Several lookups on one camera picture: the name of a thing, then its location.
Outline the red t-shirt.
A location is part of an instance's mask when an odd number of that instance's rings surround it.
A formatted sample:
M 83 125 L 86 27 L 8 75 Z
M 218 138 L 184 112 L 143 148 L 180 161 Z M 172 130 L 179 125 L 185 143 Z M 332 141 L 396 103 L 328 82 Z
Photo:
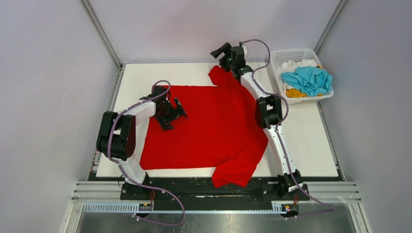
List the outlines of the red t-shirt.
M 255 122 L 256 101 L 219 66 L 209 72 L 212 86 L 172 86 L 187 117 L 171 130 L 149 120 L 140 165 L 145 170 L 212 167 L 213 185 L 245 187 L 268 145 Z

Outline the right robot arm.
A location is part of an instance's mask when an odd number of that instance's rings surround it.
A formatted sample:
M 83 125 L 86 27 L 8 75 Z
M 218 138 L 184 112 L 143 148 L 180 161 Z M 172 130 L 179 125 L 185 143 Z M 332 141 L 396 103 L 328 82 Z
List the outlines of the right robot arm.
M 289 106 L 286 106 L 286 112 L 282 112 L 282 104 L 287 103 L 286 99 L 279 94 L 269 92 L 256 78 L 257 70 L 247 65 L 246 43 L 242 41 L 237 46 L 231 46 L 226 42 L 210 54 L 218 59 L 219 66 L 226 72 L 232 73 L 256 100 L 256 123 L 267 136 L 278 166 L 279 195 L 285 200 L 291 200 L 297 195 L 298 190 L 303 189 L 304 183 L 290 155 L 282 131 L 282 122 L 289 114 Z

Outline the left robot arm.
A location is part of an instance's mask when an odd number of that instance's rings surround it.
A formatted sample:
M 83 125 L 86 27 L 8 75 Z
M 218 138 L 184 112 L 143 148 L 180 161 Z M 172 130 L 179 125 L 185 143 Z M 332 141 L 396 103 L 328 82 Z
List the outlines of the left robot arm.
M 125 181 L 133 185 L 132 193 L 140 200 L 149 197 L 151 187 L 144 182 L 147 173 L 135 155 L 136 126 L 151 117 L 162 130 L 174 129 L 174 120 L 187 117 L 179 99 L 171 98 L 170 86 L 154 85 L 150 95 L 125 110 L 104 112 L 96 142 L 97 151 L 119 167 Z

